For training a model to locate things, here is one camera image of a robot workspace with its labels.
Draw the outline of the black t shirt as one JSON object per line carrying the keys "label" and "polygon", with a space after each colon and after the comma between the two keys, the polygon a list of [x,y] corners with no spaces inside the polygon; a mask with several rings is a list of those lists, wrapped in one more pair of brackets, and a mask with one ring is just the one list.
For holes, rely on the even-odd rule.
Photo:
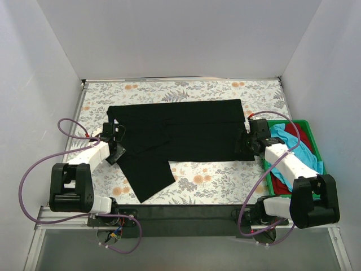
{"label": "black t shirt", "polygon": [[254,160],[236,150],[245,130],[239,99],[110,106],[107,116],[121,125],[116,163],[141,203],[175,182],[171,161]]}

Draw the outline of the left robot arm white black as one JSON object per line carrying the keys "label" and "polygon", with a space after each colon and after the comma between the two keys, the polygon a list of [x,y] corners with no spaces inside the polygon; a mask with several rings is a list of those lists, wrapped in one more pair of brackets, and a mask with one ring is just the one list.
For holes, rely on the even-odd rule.
{"label": "left robot arm white black", "polygon": [[93,189],[93,171],[103,162],[110,165],[125,154],[121,141],[126,128],[118,123],[104,123],[98,136],[90,140],[86,149],[66,163],[53,166],[49,206],[53,212],[100,214],[109,226],[119,222],[120,212],[112,207],[109,197],[96,195]]}

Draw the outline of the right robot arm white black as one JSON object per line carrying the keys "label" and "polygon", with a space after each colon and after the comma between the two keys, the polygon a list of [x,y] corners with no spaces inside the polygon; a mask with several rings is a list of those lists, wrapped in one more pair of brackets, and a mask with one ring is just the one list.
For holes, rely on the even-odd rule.
{"label": "right robot arm white black", "polygon": [[242,218],[265,225],[275,218],[283,218],[292,220],[300,229],[339,222],[335,179],[311,169],[289,150],[281,138],[272,137],[266,119],[250,120],[249,126],[249,132],[239,134],[239,149],[263,156],[290,182],[292,194],[289,198],[263,196],[249,211],[240,211]]}

